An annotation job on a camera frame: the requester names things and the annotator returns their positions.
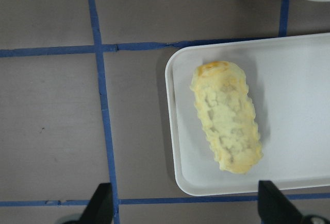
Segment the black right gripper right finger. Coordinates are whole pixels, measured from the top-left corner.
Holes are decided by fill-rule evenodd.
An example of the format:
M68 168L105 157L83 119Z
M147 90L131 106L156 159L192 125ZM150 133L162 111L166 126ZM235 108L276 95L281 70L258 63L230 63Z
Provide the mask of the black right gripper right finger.
M258 182L258 214L261 221L271 223L301 223L303 215L272 181Z

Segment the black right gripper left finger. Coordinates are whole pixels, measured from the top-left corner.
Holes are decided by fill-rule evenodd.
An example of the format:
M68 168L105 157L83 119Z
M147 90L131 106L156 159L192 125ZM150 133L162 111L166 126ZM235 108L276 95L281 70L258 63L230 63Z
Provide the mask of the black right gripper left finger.
M111 224L113 220L111 183L101 183L94 192L78 223Z

